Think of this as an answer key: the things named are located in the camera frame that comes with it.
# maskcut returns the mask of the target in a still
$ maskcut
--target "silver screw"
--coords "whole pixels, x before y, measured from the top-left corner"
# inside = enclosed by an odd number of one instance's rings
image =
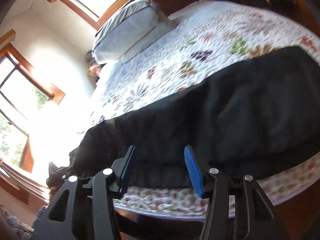
[[[209,172],[210,172],[211,174],[218,174],[218,173],[219,173],[219,170],[218,170],[217,168],[211,168],[211,169],[209,170]]]
[[[111,173],[113,173],[113,170],[110,168],[106,168],[103,170],[102,172],[104,175],[110,175]]]
[[[72,175],[72,176],[69,177],[69,181],[70,182],[76,182],[77,180],[78,180],[78,177],[75,176],[75,175]]]
[[[247,181],[252,181],[253,177],[251,175],[245,175],[244,179],[247,180]]]

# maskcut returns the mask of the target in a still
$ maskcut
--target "floral quilt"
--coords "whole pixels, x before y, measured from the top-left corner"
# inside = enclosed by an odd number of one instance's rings
[[[235,62],[279,48],[299,45],[318,63],[320,39],[305,27],[270,11],[239,8],[209,18],[172,41],[106,90],[91,114],[91,126],[144,107],[200,83]],[[258,181],[273,204],[279,204],[320,178],[320,153],[288,171]],[[234,198],[229,199],[234,215]],[[204,219],[207,200],[190,189],[131,187],[115,207],[176,218]]]

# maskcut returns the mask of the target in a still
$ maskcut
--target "bed sheet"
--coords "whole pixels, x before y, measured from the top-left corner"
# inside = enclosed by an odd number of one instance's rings
[[[111,75],[102,74],[93,97],[90,126],[139,109],[200,83],[237,61],[299,45],[320,62],[320,39],[276,13],[223,1],[200,1],[171,15],[179,26]],[[300,165],[258,180],[274,205],[305,190],[320,178],[320,153]],[[190,189],[129,187],[116,208],[143,215],[203,220],[207,200]],[[229,216],[234,216],[234,198]]]

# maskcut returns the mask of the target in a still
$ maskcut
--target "blue gripper pad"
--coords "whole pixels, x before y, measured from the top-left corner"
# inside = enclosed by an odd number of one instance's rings
[[[193,156],[193,151],[190,146],[184,148],[184,161],[186,163],[193,190],[201,198],[204,194],[203,181],[201,171]]]

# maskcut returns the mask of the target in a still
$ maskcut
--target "bed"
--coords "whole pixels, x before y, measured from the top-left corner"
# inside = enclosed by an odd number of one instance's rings
[[[87,128],[200,83],[235,62],[299,45],[319,64],[320,39],[276,13],[226,1],[201,0],[170,15],[179,25],[125,64],[109,62],[92,95]],[[320,153],[266,179],[258,180],[274,205],[320,178]],[[116,208],[176,220],[204,220],[207,200],[191,189],[129,187]],[[235,215],[229,198],[229,217]]]

